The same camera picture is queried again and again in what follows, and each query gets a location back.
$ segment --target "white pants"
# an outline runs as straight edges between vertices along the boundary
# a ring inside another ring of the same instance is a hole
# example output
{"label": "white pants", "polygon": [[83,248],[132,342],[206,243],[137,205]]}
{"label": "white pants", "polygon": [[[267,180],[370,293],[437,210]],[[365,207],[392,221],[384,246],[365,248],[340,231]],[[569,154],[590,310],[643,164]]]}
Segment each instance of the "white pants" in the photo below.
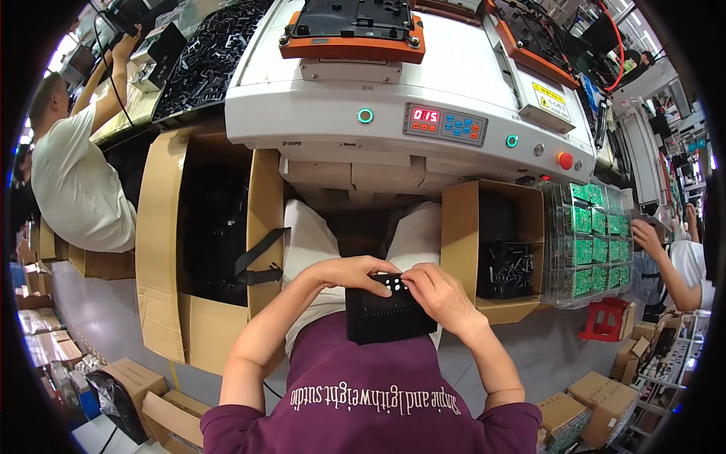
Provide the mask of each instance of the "white pants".
{"label": "white pants", "polygon": [[[285,206],[285,257],[282,260],[282,287],[285,288],[310,265],[328,259],[339,259],[338,241],[318,213],[299,200]],[[402,272],[416,263],[439,263],[441,258],[441,204],[426,202],[401,219],[388,250],[386,260]],[[285,336],[285,353],[290,356],[300,330],[326,315],[346,310],[346,289],[325,288],[293,324]],[[438,349],[441,325],[431,334]]]}

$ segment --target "control panel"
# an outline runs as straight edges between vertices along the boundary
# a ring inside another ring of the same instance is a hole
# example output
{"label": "control panel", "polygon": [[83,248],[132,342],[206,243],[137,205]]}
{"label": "control panel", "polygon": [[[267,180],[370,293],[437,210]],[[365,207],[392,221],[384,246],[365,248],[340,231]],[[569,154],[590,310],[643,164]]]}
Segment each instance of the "control panel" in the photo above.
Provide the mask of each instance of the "control panel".
{"label": "control panel", "polygon": [[481,147],[488,122],[486,118],[409,102],[404,134]]}

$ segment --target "digital display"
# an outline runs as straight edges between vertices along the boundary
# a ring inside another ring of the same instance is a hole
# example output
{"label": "digital display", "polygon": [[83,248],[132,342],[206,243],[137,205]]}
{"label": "digital display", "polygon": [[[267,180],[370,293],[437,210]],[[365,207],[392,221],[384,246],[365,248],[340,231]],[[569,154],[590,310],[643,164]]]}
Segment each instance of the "digital display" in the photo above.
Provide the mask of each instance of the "digital display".
{"label": "digital display", "polygon": [[419,108],[415,108],[413,110],[414,120],[432,121],[436,123],[437,121],[439,121],[439,115],[441,115],[441,112],[437,110],[426,110]]}

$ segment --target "warning label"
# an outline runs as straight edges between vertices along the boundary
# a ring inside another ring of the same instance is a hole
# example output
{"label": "warning label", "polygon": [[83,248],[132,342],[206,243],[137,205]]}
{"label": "warning label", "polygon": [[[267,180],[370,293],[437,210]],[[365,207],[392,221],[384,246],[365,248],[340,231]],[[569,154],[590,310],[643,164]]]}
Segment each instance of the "warning label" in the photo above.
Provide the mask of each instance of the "warning label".
{"label": "warning label", "polygon": [[555,115],[570,121],[570,114],[565,106],[565,98],[552,90],[546,89],[539,84],[532,82],[535,94],[537,95],[537,102],[539,106],[545,110],[549,110]]}

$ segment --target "red button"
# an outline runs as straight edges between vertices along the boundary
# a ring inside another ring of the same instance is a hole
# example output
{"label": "red button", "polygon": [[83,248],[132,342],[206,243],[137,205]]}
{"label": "red button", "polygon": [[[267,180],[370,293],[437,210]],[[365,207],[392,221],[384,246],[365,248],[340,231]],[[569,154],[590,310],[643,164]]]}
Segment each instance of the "red button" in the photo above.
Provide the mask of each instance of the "red button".
{"label": "red button", "polygon": [[559,155],[557,155],[557,162],[560,164],[560,167],[562,167],[565,170],[572,169],[572,164],[574,162],[574,159],[572,158],[572,155],[570,153],[562,152]]}

